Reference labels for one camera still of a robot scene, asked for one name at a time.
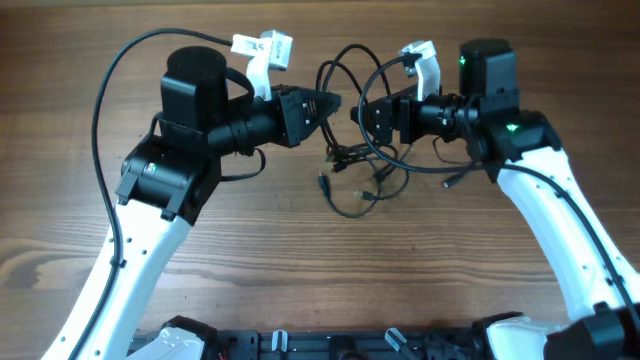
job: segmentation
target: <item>wooden table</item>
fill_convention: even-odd
[[[313,87],[317,66],[350,43],[383,60],[432,39],[445,91],[457,90],[458,46],[508,38],[518,56],[522,105],[560,134],[584,193],[636,266],[640,260],[640,26],[632,1],[551,0],[286,2],[3,9],[0,12],[0,359],[33,359],[49,346],[93,266],[108,227],[93,172],[94,96],[116,52],[158,27],[230,39],[277,28],[295,39],[290,69],[274,83]],[[167,56],[203,44],[176,36],[142,43],[109,84],[100,149],[114,189],[122,159],[160,109]],[[246,59],[229,56],[243,70]],[[363,54],[344,62],[364,82]],[[410,84],[390,73],[395,90]],[[361,142],[348,109],[355,92],[337,73],[339,140]],[[374,96],[381,95],[381,87]],[[439,166],[428,139],[408,161]],[[507,310],[543,320],[566,313],[555,277],[527,224],[484,174],[452,189],[412,176],[397,199],[358,220],[333,213],[317,185],[319,133],[300,147],[262,148],[258,178],[223,184],[157,284],[141,330],[176,314],[221,329],[385,329],[465,325]],[[460,141],[442,147],[464,159]],[[254,169],[229,156],[225,173]],[[332,176],[346,210],[371,188],[365,165]],[[394,179],[396,184],[401,177]]]

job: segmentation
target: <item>tabletop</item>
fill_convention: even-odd
[[[508,39],[517,54],[522,107],[550,120],[585,196],[627,258],[640,264],[638,4],[162,2],[74,7],[72,0],[0,9],[0,359],[43,354],[93,266],[108,228],[90,154],[94,98],[117,51],[159,27],[225,39],[285,31],[294,38],[291,62],[286,72],[272,74],[272,83],[309,88],[320,63],[348,44],[367,45],[386,61],[410,42],[433,40],[444,91],[456,92],[459,45]],[[194,44],[207,45],[173,35],[149,39],[116,69],[99,133],[111,191],[123,158],[161,109],[166,58]],[[244,71],[246,58],[214,47]],[[361,83],[374,70],[364,53],[349,53],[344,63]],[[400,68],[389,78],[394,90],[413,81]],[[337,138],[362,142],[349,120],[357,101],[349,79],[336,73],[330,90],[343,97],[329,119]],[[378,84],[371,96],[382,94]],[[140,331],[157,330],[178,314],[219,329],[259,331],[468,325],[509,310],[566,321],[560,289],[531,230],[485,174],[450,189],[441,186],[442,176],[412,175],[400,196],[347,219],[329,208],[318,187],[318,171],[328,168],[321,134],[294,149],[262,149],[267,167],[260,176],[215,190],[160,277]],[[440,151],[466,159],[462,141]],[[407,162],[442,166],[428,138]],[[225,173],[257,166],[255,158],[223,159]],[[336,204],[363,208],[353,191],[372,189],[370,175],[364,164],[331,175]],[[402,176],[391,180],[389,189]]]

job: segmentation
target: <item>brown surface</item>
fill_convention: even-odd
[[[89,273],[108,226],[89,151],[94,96],[119,48],[157,27],[222,38],[285,30],[295,39],[293,58],[274,83],[307,87],[317,65],[349,43],[370,45],[390,59],[404,44],[426,38],[436,42],[445,90],[455,91],[459,43],[506,37],[517,50],[523,105],[552,121],[583,191],[638,265],[637,5],[557,3],[3,10],[0,359],[40,356]],[[149,40],[117,69],[100,128],[111,189],[122,158],[160,109],[166,57],[194,43],[175,36]],[[372,71],[361,54],[345,62],[362,81]],[[230,63],[243,69],[246,60]],[[409,83],[398,69],[391,79],[395,89]],[[344,111],[355,103],[353,90],[342,74],[334,81],[347,106],[331,121],[344,143],[360,142]],[[439,176],[414,176],[402,196],[364,219],[348,220],[328,208],[317,187],[316,174],[326,166],[320,134],[294,150],[263,148],[268,164],[259,178],[216,190],[162,275],[141,329],[156,329],[176,314],[219,328],[258,330],[461,325],[504,310],[565,318],[559,288],[530,230],[484,175],[447,191]],[[463,158],[463,145],[443,153]],[[438,165],[427,141],[410,161]],[[255,159],[229,157],[224,171],[255,166]],[[363,166],[333,177],[334,196],[345,209],[362,205],[351,192],[368,174]]]

